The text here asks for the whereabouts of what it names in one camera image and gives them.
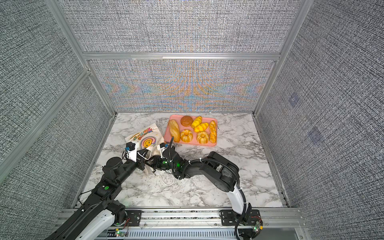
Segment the white paper bag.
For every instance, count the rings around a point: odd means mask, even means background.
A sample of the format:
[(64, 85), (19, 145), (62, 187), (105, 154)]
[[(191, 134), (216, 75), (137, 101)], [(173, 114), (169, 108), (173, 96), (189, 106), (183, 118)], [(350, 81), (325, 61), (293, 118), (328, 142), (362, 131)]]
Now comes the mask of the white paper bag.
[(150, 157), (160, 154), (159, 145), (165, 143), (164, 137), (161, 134), (156, 124), (151, 124), (144, 129), (133, 133), (125, 138), (126, 143), (133, 142), (137, 147), (137, 161), (145, 162), (144, 172), (147, 176), (155, 176), (157, 171), (147, 165), (147, 160)]

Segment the round pumpkin-shaped fake bread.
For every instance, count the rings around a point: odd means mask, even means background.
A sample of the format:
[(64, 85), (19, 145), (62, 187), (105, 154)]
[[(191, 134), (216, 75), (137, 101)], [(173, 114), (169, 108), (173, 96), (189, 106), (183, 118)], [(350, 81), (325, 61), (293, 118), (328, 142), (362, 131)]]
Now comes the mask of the round pumpkin-shaped fake bread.
[(180, 133), (180, 139), (184, 143), (189, 143), (193, 140), (193, 133), (191, 130), (185, 129)]

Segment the round brown bun fake bread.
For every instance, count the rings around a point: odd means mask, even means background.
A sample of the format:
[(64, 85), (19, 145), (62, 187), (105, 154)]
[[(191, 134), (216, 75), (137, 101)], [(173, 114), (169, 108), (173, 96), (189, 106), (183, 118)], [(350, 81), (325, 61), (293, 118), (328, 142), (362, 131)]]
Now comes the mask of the round brown bun fake bread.
[(190, 127), (194, 119), (191, 116), (183, 116), (180, 120), (180, 123), (184, 127)]

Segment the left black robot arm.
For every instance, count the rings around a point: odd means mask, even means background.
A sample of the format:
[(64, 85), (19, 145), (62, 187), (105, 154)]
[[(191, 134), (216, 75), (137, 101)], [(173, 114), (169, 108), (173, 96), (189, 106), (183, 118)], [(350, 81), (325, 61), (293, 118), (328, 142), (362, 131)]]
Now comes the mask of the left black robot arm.
[(136, 170), (145, 168), (144, 160), (111, 158), (103, 167), (101, 181), (91, 191), (83, 205), (47, 240), (94, 240), (112, 225), (126, 224), (126, 206), (116, 200), (122, 183)]

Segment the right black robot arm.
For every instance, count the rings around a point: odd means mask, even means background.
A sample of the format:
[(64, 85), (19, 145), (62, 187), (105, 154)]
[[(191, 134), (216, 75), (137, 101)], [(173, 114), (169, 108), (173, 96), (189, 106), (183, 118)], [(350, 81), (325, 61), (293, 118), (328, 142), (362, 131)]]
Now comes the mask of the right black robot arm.
[(245, 224), (250, 218), (252, 206), (241, 190), (239, 168), (220, 154), (210, 152), (204, 158), (186, 160), (180, 157), (175, 147), (171, 147), (159, 156), (150, 157), (146, 164), (155, 171), (169, 171), (177, 180), (206, 177), (219, 190), (227, 193), (236, 222)]

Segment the yellow striped croissant fake bread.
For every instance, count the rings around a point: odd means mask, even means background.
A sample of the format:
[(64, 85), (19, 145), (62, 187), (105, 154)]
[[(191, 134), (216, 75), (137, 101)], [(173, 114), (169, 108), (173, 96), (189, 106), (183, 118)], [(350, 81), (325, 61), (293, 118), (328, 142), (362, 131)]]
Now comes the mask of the yellow striped croissant fake bread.
[(209, 127), (209, 123), (201, 123), (194, 128), (194, 132), (204, 132)]

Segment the oval yellow fake bread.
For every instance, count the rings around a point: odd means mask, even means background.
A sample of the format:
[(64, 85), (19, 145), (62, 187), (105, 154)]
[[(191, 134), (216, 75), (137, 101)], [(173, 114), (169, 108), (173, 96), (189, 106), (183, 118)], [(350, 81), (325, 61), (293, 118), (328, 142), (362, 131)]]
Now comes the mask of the oval yellow fake bread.
[(202, 123), (202, 117), (201, 116), (198, 116), (197, 118), (194, 119), (194, 121), (192, 122), (191, 124), (191, 128), (196, 128), (197, 126), (199, 126), (200, 124)]

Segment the long twisted fake bread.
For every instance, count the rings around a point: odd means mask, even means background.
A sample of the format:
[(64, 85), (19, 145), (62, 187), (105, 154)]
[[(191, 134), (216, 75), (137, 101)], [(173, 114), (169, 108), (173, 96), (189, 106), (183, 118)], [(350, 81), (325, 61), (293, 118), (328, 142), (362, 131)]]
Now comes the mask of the long twisted fake bread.
[(210, 129), (210, 142), (216, 143), (217, 142), (217, 124), (215, 121), (210, 122), (209, 129)]

